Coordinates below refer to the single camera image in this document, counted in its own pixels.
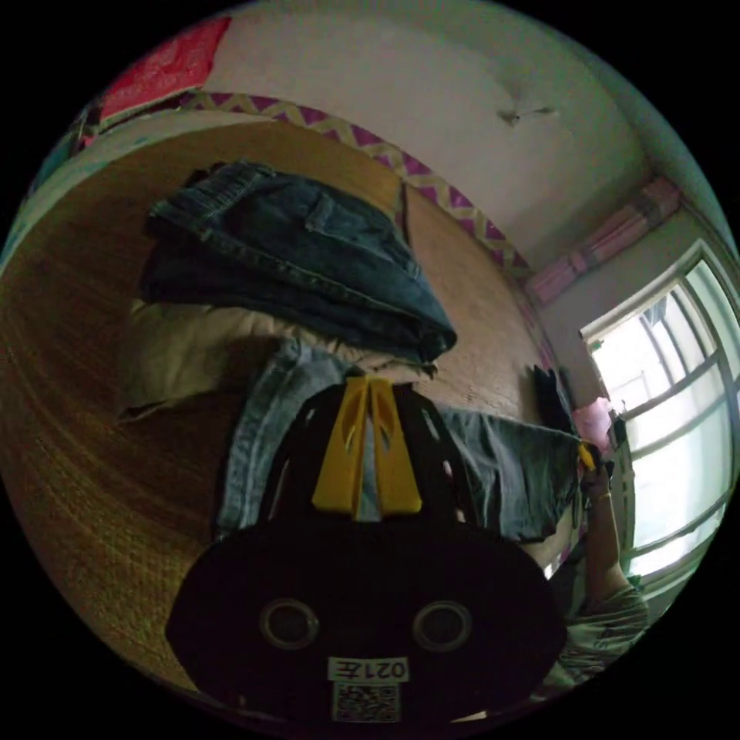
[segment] light blue jeans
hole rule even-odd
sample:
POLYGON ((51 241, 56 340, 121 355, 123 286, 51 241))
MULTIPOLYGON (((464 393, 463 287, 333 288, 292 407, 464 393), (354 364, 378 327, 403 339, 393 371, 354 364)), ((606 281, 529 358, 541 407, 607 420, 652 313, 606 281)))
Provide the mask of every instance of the light blue jeans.
MULTIPOLYGON (((299 340, 280 344, 252 386, 234 433, 214 522, 216 539, 257 521, 274 454, 303 404, 361 374, 299 340)), ((462 453, 479 522, 515 542, 553 534, 578 490, 580 440, 489 414, 437 408, 462 453)), ((361 518, 378 521, 371 425, 367 430, 361 518)))

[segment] qr code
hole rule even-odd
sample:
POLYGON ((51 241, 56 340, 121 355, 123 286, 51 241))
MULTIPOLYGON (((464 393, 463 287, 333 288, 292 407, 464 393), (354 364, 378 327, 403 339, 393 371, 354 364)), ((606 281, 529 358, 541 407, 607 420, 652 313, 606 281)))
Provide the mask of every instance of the qr code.
POLYGON ((400 722, 397 684, 334 684, 334 720, 337 722, 400 722))

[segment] woven mat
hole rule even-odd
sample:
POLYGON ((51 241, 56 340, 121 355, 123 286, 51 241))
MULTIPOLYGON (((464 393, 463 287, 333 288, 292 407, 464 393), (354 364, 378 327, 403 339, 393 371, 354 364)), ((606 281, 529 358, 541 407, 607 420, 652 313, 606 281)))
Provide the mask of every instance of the woven mat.
MULTIPOLYGON (((192 170, 241 156, 326 181, 387 213, 395 208, 393 173, 317 133, 280 123, 189 133, 78 185, 36 224, 0 281, 0 469, 18 518, 96 634, 183 688, 193 687, 163 626, 208 544, 220 463, 243 399, 201 397, 116 426, 116 352, 152 247, 141 230, 148 206, 192 170)), ((412 200, 414 248, 460 334, 437 389, 424 391, 527 418, 519 370, 537 350, 496 281, 498 268, 436 206, 412 200)))

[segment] hand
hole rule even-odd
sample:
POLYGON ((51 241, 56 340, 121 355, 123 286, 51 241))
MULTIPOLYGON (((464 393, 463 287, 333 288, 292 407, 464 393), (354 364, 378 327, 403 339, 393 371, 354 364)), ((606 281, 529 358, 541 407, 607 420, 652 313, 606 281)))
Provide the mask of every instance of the hand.
POLYGON ((601 466, 598 470, 587 470, 580 481, 580 489, 591 501, 609 493, 611 485, 606 467, 601 466))

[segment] person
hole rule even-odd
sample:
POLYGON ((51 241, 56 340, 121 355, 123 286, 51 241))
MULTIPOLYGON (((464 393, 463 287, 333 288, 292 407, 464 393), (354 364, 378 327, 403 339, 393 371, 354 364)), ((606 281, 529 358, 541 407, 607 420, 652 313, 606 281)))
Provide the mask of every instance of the person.
POLYGON ((648 606, 621 569, 607 470, 602 466, 584 473, 581 490, 588 501, 586 600, 567 625, 565 647, 532 703, 555 698, 601 673, 648 625, 648 606))

